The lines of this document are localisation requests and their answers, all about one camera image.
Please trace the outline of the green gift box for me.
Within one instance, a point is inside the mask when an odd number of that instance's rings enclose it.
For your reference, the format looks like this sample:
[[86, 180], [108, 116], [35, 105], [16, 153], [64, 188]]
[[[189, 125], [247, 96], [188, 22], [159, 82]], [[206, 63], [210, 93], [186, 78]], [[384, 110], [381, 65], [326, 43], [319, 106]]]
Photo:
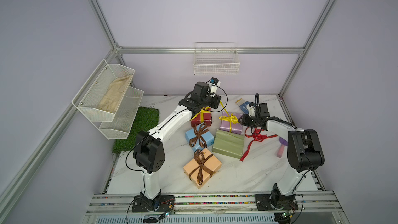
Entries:
[[240, 134], [217, 130], [212, 152], [240, 159], [244, 153], [245, 137]]

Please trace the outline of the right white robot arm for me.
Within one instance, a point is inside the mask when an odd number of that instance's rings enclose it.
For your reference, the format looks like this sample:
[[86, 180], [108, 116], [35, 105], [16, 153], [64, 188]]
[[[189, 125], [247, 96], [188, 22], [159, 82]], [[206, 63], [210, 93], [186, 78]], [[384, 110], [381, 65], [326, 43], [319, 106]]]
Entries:
[[311, 171], [324, 165], [324, 154], [317, 132], [313, 129], [301, 129], [294, 124], [271, 116], [266, 103], [260, 103], [255, 95], [248, 105], [248, 114], [242, 115], [238, 122], [248, 128], [271, 132], [288, 142], [288, 167], [282, 178], [273, 185], [270, 194], [255, 195], [259, 210], [296, 210], [295, 192]]

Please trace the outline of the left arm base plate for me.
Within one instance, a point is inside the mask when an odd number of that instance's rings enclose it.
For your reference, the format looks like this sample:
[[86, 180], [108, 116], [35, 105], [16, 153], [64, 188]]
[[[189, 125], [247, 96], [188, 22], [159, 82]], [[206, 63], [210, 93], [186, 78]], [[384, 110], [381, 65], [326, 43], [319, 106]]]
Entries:
[[133, 213], [140, 212], [165, 212], [170, 210], [170, 206], [174, 207], [175, 196], [165, 195], [159, 192], [154, 199], [147, 198], [142, 192], [134, 197], [131, 211]]

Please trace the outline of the purple gift box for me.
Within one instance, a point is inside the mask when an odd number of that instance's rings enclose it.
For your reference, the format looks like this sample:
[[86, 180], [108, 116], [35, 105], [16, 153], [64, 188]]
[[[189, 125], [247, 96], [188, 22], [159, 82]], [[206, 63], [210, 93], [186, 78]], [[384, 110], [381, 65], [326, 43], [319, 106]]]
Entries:
[[242, 114], [227, 113], [223, 112], [219, 120], [221, 121], [220, 130], [231, 132], [234, 134], [241, 134], [243, 131], [242, 125], [238, 122], [238, 119]]

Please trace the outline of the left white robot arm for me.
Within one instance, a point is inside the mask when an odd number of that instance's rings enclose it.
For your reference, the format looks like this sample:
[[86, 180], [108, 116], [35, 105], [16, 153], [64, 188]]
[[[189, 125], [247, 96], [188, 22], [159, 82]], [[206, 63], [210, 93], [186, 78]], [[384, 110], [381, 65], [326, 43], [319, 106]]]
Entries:
[[219, 88], [220, 81], [214, 77], [206, 83], [197, 82], [166, 119], [149, 131], [137, 134], [131, 152], [136, 165], [144, 173], [144, 197], [153, 200], [161, 192], [158, 170], [165, 162], [164, 143], [202, 109], [210, 107], [216, 110], [221, 101], [221, 96], [217, 94]]

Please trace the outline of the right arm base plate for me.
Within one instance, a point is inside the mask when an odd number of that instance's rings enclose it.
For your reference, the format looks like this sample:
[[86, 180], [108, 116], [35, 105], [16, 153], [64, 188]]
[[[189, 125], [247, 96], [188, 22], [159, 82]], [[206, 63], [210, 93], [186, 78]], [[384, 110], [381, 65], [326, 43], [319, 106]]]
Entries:
[[295, 196], [283, 195], [275, 183], [269, 194], [256, 194], [255, 202], [259, 211], [296, 211], [299, 207]]

